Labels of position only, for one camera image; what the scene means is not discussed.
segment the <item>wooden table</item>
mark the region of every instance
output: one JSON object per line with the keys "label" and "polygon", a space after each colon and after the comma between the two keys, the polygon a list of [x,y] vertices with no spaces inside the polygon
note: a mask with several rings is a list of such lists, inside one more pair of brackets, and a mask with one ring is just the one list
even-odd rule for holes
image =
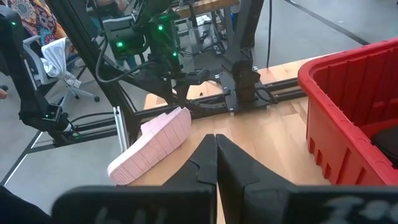
{"label": "wooden table", "polygon": [[[211,12],[217,9],[223,9],[230,6],[235,6],[239,4],[239,0],[201,0],[195,2],[193,6],[193,11],[196,15],[203,14],[206,12]],[[181,18],[186,18],[191,16],[188,6],[176,7],[175,11]]]}
{"label": "wooden table", "polygon": [[[259,70],[263,83],[297,76],[299,68],[308,60],[301,60]],[[192,86],[188,98],[221,93],[213,82]],[[153,94],[147,95],[145,109],[165,105]],[[297,185],[328,185],[322,170],[315,165],[307,150],[305,130],[308,99],[301,98],[272,105],[268,110],[253,110],[230,116],[221,114],[192,122],[192,133],[181,147],[160,161],[154,168],[131,185],[161,185],[191,156],[206,134],[224,134],[253,158],[277,174]],[[218,223],[225,223],[218,197]]]}

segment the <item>chair armrest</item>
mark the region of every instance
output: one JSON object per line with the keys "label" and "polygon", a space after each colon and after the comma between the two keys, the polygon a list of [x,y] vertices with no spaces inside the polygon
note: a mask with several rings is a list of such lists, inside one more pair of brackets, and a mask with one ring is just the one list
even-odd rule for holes
{"label": "chair armrest", "polygon": [[39,36],[39,35],[36,35],[36,36],[33,36],[33,37],[29,37],[28,39],[24,40],[24,44],[30,45],[31,43],[33,43],[36,40],[39,40],[40,38],[41,38],[41,36]]}

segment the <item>gray office chair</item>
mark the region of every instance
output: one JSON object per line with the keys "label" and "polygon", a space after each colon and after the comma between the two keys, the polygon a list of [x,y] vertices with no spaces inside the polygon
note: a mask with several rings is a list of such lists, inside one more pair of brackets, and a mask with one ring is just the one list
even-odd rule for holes
{"label": "gray office chair", "polygon": [[36,41],[39,39],[40,39],[40,36],[38,36],[38,35],[30,37],[30,38],[24,40],[24,45],[23,45],[25,52],[28,54],[28,56],[31,59],[31,60],[29,60],[30,63],[34,64],[34,67],[33,67],[32,65],[30,65],[28,62],[25,61],[26,67],[31,72],[31,75],[32,75],[31,78],[32,78],[32,82],[34,83],[35,89],[37,89],[36,82],[40,82],[41,85],[48,85],[52,82],[61,80],[65,84],[67,91],[63,95],[63,98],[62,98],[61,102],[59,103],[59,105],[62,107],[63,111],[65,111],[65,114],[67,116],[68,116],[68,113],[67,113],[68,102],[70,101],[70,99],[72,99],[72,97],[74,97],[75,99],[78,100],[80,96],[87,96],[87,97],[94,99],[95,102],[99,102],[100,98],[98,96],[95,96],[92,93],[82,90],[82,88],[85,85],[92,83],[95,80],[83,82],[83,83],[81,83],[80,88],[75,88],[74,86],[68,85],[63,78],[52,78],[47,75],[40,57],[30,48],[30,44],[33,43],[33,41]]}

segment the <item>chair wheel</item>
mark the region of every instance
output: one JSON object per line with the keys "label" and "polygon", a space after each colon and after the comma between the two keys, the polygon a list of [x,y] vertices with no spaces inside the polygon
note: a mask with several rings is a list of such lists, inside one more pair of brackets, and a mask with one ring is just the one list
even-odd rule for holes
{"label": "chair wheel", "polygon": [[0,86],[0,88],[3,89],[4,91],[8,90],[8,86],[6,86],[6,85],[2,85],[2,86]]}

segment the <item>patterned clothing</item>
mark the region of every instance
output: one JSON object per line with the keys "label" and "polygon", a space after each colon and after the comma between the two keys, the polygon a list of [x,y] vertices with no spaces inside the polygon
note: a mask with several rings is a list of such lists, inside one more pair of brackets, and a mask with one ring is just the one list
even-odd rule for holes
{"label": "patterned clothing", "polygon": [[44,0],[8,0],[8,7],[19,14],[22,25],[32,36],[42,37],[41,46],[67,37]]}

